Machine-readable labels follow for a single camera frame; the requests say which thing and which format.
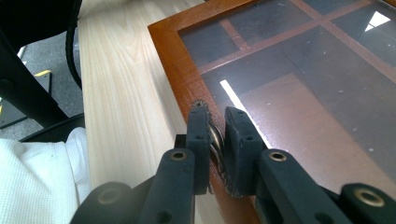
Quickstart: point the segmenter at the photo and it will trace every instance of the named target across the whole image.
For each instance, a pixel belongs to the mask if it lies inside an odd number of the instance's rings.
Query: wooden table
[[[134,187],[156,172],[186,132],[148,26],[200,0],[84,0],[78,22],[92,188]],[[197,223],[221,223],[213,196],[197,198]]]

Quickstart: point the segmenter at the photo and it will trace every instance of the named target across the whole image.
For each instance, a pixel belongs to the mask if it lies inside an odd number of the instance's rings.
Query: brown wooden frame
[[[252,4],[255,0],[210,0],[174,16],[151,24],[148,29],[160,56],[163,69],[169,79],[177,103],[187,121],[191,104],[203,99],[215,124],[224,130],[224,119],[219,112],[209,90],[201,78],[198,68],[179,36],[179,33],[200,24],[215,20],[222,15]],[[211,163],[210,182],[219,202],[226,223],[260,223],[251,198],[236,200],[225,191],[220,175]]]

